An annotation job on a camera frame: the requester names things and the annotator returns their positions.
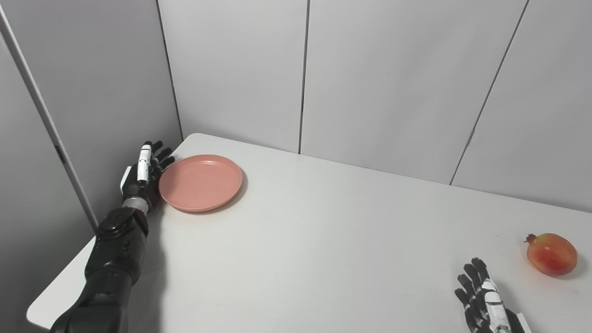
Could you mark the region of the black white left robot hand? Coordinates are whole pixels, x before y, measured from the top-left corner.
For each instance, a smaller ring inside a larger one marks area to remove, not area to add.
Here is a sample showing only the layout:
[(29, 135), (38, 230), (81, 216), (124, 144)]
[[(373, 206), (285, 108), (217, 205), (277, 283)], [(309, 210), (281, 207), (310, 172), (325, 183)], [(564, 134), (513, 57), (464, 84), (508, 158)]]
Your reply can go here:
[(123, 202), (139, 198), (151, 211), (161, 201), (159, 181), (163, 173), (175, 162), (173, 149), (164, 147), (162, 141), (146, 141), (142, 145), (137, 162), (128, 166), (121, 179)]

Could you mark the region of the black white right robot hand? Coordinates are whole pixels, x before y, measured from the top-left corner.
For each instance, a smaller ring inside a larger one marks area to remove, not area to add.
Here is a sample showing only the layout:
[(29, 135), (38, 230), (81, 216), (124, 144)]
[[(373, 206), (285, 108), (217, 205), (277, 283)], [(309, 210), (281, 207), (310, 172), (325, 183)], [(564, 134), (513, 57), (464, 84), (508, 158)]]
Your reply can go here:
[(463, 306), (471, 333), (531, 333), (522, 313), (506, 308), (487, 265), (478, 257), (463, 266), (457, 276), (461, 285), (454, 294)]

